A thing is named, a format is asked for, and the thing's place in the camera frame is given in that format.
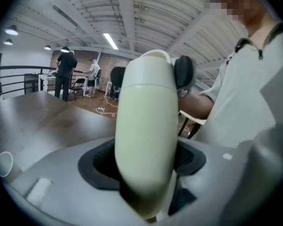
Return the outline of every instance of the white paper cup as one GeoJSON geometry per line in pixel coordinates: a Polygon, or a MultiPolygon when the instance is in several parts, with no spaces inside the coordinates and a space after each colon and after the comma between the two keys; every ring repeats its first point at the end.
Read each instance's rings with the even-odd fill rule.
{"type": "Polygon", "coordinates": [[[21,169],[14,163],[13,155],[10,152],[2,152],[0,154],[0,177],[2,180],[11,182],[21,173],[21,169]]]}

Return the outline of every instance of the air vent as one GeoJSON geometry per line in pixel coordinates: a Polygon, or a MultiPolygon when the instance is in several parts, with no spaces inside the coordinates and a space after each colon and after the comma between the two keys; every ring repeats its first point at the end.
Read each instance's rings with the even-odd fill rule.
{"type": "Polygon", "coordinates": [[[71,22],[75,27],[78,26],[78,24],[71,19],[70,16],[68,16],[66,13],[64,13],[61,9],[59,9],[56,5],[53,5],[52,8],[57,11],[58,13],[60,13],[64,18],[66,18],[69,22],[71,22]]]}

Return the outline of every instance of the ceiling light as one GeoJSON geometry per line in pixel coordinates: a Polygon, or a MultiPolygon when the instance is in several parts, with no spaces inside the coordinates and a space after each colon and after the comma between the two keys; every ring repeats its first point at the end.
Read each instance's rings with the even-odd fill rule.
{"type": "Polygon", "coordinates": [[[7,39],[3,43],[6,44],[6,45],[13,45],[13,41],[11,39],[7,39]]]}
{"type": "Polygon", "coordinates": [[[10,34],[10,35],[18,35],[17,26],[11,25],[8,29],[5,30],[5,32],[10,34]]]}
{"type": "Polygon", "coordinates": [[[109,44],[112,46],[114,49],[118,49],[115,43],[113,42],[112,38],[110,37],[109,33],[104,33],[105,38],[108,40],[109,44]]]}
{"type": "Polygon", "coordinates": [[[68,47],[63,47],[63,48],[61,48],[61,51],[63,53],[68,53],[69,52],[69,48],[68,47]]]}
{"type": "Polygon", "coordinates": [[[51,47],[50,47],[49,45],[46,45],[46,46],[44,47],[44,49],[46,49],[46,50],[51,50],[51,47]]]}

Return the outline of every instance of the cup rim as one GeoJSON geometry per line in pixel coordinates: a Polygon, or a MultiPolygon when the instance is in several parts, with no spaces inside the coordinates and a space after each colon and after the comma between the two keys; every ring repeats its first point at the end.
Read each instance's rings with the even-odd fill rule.
{"type": "Polygon", "coordinates": [[[8,173],[7,173],[6,175],[3,176],[3,175],[0,174],[0,177],[2,177],[2,178],[5,178],[5,177],[7,177],[7,176],[10,174],[10,172],[11,172],[11,170],[12,170],[12,168],[13,168],[13,164],[14,164],[13,155],[12,155],[10,152],[2,152],[2,153],[0,153],[0,156],[1,156],[2,154],[4,154],[4,153],[7,153],[7,154],[10,155],[10,157],[11,157],[11,164],[10,164],[10,169],[9,169],[9,171],[8,171],[8,173]]]}

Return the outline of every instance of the man in black clothing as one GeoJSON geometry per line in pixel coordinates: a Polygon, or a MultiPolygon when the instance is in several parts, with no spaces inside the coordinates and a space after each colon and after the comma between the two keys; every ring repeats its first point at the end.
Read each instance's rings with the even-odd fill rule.
{"type": "Polygon", "coordinates": [[[63,100],[68,100],[69,81],[72,72],[75,70],[77,60],[75,52],[70,50],[69,53],[62,53],[58,57],[58,72],[56,73],[55,97],[60,98],[60,91],[63,85],[63,100]]]}

